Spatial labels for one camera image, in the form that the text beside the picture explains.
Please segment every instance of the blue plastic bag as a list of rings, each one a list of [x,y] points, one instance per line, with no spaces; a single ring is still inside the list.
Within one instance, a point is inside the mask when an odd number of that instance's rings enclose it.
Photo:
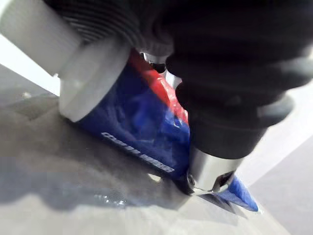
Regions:
[[[110,91],[77,124],[177,180],[189,165],[187,115],[174,89],[133,50]],[[249,192],[236,177],[228,190],[217,195],[258,211]]]

